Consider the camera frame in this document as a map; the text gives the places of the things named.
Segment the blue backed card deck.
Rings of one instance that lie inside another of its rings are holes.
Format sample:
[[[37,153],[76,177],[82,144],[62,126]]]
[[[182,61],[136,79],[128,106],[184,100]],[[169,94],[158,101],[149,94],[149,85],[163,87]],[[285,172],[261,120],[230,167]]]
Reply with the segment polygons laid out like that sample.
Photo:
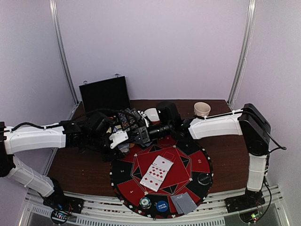
[[[130,152],[129,144],[119,144],[118,149],[124,154],[127,155]]]

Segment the stack of poker chips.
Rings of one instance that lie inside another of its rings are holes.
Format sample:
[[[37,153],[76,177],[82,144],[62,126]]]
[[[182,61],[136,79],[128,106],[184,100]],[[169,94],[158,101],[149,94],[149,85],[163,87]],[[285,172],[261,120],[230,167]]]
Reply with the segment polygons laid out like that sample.
[[[140,200],[139,204],[142,209],[149,209],[151,207],[151,201],[148,197],[143,197]]]

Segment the blue small blind button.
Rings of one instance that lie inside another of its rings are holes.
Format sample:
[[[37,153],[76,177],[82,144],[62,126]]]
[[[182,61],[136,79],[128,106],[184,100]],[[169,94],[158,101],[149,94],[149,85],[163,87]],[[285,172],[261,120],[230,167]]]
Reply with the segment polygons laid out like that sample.
[[[156,209],[159,212],[166,212],[169,209],[169,205],[166,201],[159,201],[156,204]]]

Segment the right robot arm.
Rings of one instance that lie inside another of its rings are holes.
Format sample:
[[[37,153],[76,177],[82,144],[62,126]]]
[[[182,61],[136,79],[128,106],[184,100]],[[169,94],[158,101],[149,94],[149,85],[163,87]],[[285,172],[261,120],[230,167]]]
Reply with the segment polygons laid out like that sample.
[[[181,119],[174,103],[163,101],[139,114],[147,122],[159,121],[145,130],[147,142],[172,135],[175,139],[200,140],[206,137],[243,136],[249,153],[249,173],[246,194],[241,204],[250,208],[259,200],[264,177],[269,164],[270,124],[253,104],[229,113],[208,116],[195,114],[190,119]]]

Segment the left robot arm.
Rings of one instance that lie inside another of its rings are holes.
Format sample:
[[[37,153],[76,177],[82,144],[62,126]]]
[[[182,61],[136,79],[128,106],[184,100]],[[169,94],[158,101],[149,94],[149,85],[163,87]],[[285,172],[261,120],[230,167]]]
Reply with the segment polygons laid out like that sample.
[[[57,209],[68,200],[59,182],[34,171],[16,157],[17,152],[43,148],[94,148],[111,152],[128,140],[126,131],[115,132],[112,121],[97,112],[87,122],[61,121],[38,126],[23,122],[15,127],[0,123],[0,176],[12,178],[49,200]]]

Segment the white bowl orange outside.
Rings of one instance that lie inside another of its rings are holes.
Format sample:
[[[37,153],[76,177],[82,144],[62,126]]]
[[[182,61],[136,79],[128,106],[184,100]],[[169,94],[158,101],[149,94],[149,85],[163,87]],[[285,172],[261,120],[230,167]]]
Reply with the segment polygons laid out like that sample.
[[[159,116],[156,108],[149,108],[145,110],[145,114],[151,122],[159,122]]]

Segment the chip row in case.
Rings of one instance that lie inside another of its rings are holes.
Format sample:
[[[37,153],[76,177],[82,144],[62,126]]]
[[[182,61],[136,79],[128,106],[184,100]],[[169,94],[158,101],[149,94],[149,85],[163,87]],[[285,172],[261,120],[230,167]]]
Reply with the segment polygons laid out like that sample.
[[[131,127],[133,127],[133,126],[135,125],[135,119],[134,119],[134,117],[132,116],[131,110],[130,110],[129,108],[127,108],[127,109],[125,109],[125,112],[128,113],[128,115],[126,115],[126,117],[127,117],[127,121],[128,121],[128,123],[129,123],[129,125],[130,125]]]
[[[123,130],[127,130],[129,128],[129,122],[125,114],[118,113],[118,118]]]

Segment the cream ceramic mug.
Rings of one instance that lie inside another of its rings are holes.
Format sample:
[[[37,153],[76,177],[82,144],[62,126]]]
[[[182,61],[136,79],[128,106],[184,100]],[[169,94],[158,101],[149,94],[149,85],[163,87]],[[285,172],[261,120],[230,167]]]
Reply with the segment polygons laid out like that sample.
[[[208,116],[211,111],[211,106],[205,102],[196,102],[194,104],[195,116]]]

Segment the black poker chip case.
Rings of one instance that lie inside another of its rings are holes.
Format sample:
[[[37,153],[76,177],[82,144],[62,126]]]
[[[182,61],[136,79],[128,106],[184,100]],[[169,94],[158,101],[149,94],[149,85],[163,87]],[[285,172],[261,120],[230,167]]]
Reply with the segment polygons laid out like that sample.
[[[87,119],[95,112],[104,113],[113,121],[113,127],[121,125],[118,113],[128,115],[129,108],[135,119],[135,125],[126,131],[138,128],[139,116],[131,109],[127,83],[124,76],[93,82],[79,87]]]

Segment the round red black poker mat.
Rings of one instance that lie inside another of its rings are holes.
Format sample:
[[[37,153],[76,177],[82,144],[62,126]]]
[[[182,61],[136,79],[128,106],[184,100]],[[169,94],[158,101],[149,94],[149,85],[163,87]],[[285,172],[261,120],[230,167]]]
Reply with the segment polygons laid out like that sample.
[[[160,155],[174,164],[157,192],[140,184],[149,166]],[[209,173],[212,181],[207,186],[198,183],[200,173]],[[180,217],[171,196],[188,193],[199,206],[206,199],[213,185],[213,166],[205,149],[195,140],[176,141],[171,136],[158,139],[149,147],[135,145],[129,154],[111,163],[111,186],[116,196],[131,211],[149,218]],[[139,202],[143,197],[151,201],[149,209],[142,209]],[[156,204],[166,201],[169,209],[159,212]]]

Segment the right aluminium frame post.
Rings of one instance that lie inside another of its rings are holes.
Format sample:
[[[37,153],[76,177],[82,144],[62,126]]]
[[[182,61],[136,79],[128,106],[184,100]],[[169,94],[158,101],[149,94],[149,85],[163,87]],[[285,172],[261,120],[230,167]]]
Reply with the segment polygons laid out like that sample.
[[[241,51],[239,54],[239,59],[238,59],[238,64],[237,64],[236,71],[235,71],[234,80],[233,80],[230,94],[229,94],[228,101],[227,101],[228,106],[231,109],[234,108],[235,101],[238,97],[239,89],[240,89],[241,82],[242,82],[243,75],[244,75],[245,68],[246,68],[247,53],[250,48],[252,36],[253,36],[256,6],[257,6],[256,0],[249,0]]]

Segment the aluminium frame post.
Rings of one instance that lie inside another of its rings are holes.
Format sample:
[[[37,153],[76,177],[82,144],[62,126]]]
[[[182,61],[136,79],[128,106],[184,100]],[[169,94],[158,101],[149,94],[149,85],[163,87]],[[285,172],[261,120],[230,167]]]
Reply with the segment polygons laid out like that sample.
[[[242,82],[243,75],[244,75],[245,68],[246,68],[247,53],[250,48],[252,36],[253,36],[256,6],[257,6],[256,0],[249,0],[241,51],[239,54],[239,59],[238,59],[238,64],[237,64],[236,71],[235,71],[234,80],[233,80],[230,94],[229,94],[228,101],[227,101],[228,106],[231,109],[234,108],[235,101],[238,97],[239,89],[240,89],[241,82]]]
[[[68,66],[68,61],[67,61],[67,57],[66,57],[66,53],[65,53],[65,49],[64,49],[63,37],[62,37],[61,28],[60,28],[56,0],[50,0],[49,5],[50,5],[50,13],[52,16],[52,21],[53,21],[53,25],[54,25],[54,30],[55,30],[55,35],[56,35],[56,40],[57,40],[57,45],[58,45],[58,50],[59,50],[59,56],[60,56],[60,60],[61,60],[62,66],[63,66],[64,75],[66,77],[68,88],[70,90],[73,102],[75,105],[78,105],[79,100],[78,100],[78,97],[77,97],[77,94],[75,91],[75,87],[73,85],[73,81],[71,78],[70,69]]]

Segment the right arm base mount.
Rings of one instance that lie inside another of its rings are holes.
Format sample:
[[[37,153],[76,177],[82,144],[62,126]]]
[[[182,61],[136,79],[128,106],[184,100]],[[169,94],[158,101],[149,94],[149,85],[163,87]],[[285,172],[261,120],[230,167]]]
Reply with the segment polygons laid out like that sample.
[[[259,220],[263,211],[263,204],[265,204],[263,197],[240,195],[225,199],[228,213],[239,212],[239,218],[247,224],[254,224]]]

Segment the left aluminium frame post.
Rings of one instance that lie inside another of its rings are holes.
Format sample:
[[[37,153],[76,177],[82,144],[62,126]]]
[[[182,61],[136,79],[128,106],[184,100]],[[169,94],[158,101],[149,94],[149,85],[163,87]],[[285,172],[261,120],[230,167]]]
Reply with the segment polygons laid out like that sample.
[[[77,94],[75,91],[75,87],[73,85],[73,81],[71,78],[70,69],[68,66],[68,61],[67,61],[67,57],[66,57],[66,53],[65,53],[65,49],[64,49],[63,37],[62,37],[61,28],[60,28],[56,0],[50,0],[49,5],[50,5],[50,13],[52,16],[52,21],[53,21],[53,25],[54,25],[54,30],[55,30],[55,35],[56,35],[56,40],[57,40],[57,45],[58,45],[58,50],[59,50],[59,56],[60,56],[60,60],[61,60],[62,66],[63,66],[64,75],[66,77],[68,88],[70,90],[73,102],[75,105],[78,105],[79,100],[78,100],[78,97],[77,97]]]

